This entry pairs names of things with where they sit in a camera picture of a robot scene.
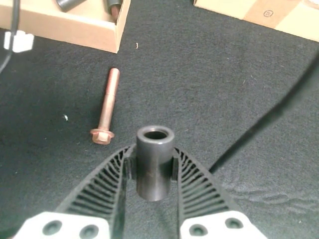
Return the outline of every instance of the white cable connector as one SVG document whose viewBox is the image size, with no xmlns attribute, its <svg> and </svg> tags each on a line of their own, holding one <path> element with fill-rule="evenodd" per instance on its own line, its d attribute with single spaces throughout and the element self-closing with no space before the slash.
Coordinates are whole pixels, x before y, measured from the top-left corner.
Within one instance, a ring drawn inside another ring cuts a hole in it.
<svg viewBox="0 0 319 239">
<path fill-rule="evenodd" d="M 11 32 L 7 31 L 4 35 L 4 45 L 6 50 L 9 50 Z M 18 30 L 13 40 L 13 52 L 19 53 L 23 51 L 32 50 L 34 35 L 26 34 L 24 31 Z"/>
</svg>

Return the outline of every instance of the dark gray carpet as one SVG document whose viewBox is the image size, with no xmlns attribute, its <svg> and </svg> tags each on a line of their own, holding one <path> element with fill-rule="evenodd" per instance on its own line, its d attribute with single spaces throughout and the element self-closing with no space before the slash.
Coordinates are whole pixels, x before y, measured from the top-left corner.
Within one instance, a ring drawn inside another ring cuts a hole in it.
<svg viewBox="0 0 319 239">
<path fill-rule="evenodd" d="M 133 0 L 118 55 L 36 37 L 0 76 L 0 230 L 53 210 L 147 124 L 171 127 L 178 146 L 208 168 L 285 95 L 317 49 L 189 0 Z M 116 137 L 100 146 L 89 131 L 111 67 L 122 73 Z M 317 88 L 215 174 L 270 239 L 319 236 L 318 119 Z M 174 189 L 145 203 L 129 184 L 126 239 L 177 238 Z"/>
</svg>

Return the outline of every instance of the hex flange bolt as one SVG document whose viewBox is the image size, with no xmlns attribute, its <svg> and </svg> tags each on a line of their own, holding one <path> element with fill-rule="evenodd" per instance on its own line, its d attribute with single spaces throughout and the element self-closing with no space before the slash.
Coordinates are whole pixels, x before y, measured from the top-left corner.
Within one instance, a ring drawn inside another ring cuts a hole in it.
<svg viewBox="0 0 319 239">
<path fill-rule="evenodd" d="M 103 2 L 105 11 L 112 15 L 114 22 L 117 22 L 122 0 L 103 0 Z"/>
<path fill-rule="evenodd" d="M 118 88 L 120 71 L 112 68 L 109 74 L 106 94 L 98 128 L 92 129 L 92 140 L 98 144 L 109 144 L 114 134 L 109 131 L 114 108 L 116 90 Z"/>
</svg>

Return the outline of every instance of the black wire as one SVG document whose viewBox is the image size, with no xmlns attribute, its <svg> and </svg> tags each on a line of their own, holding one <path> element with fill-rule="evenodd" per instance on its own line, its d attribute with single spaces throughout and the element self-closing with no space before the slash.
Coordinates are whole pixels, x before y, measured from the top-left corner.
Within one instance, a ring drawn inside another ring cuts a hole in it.
<svg viewBox="0 0 319 239">
<path fill-rule="evenodd" d="M 240 148 L 244 147 L 258 133 L 267 126 L 271 125 L 279 119 L 287 110 L 300 100 L 306 89 L 319 82 L 319 52 L 304 72 L 300 80 L 291 88 L 282 100 L 277 103 L 270 111 L 262 116 L 249 130 L 247 130 L 226 152 L 217 159 L 217 161 L 209 169 L 210 173 L 214 173 L 225 162 L 227 162 Z"/>
<path fill-rule="evenodd" d="M 7 51 L 7 54 L 0 65 L 0 75 L 4 68 L 9 63 L 12 53 L 13 53 L 13 41 L 14 36 L 16 35 L 16 32 L 18 30 L 19 26 L 19 15 L 20 15 L 20 0 L 13 0 L 13 7 L 12 7 L 12 17 L 11 17 L 11 36 L 10 36 L 10 42 L 9 42 L 9 49 Z"/>
</svg>

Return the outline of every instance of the printed label on cardboard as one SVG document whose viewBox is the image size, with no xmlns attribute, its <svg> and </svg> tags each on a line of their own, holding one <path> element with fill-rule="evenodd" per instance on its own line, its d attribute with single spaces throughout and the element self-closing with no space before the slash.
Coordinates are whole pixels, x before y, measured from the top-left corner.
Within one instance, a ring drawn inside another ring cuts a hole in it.
<svg viewBox="0 0 319 239">
<path fill-rule="evenodd" d="M 256 0 L 243 20 L 275 28 L 301 0 Z"/>
</svg>

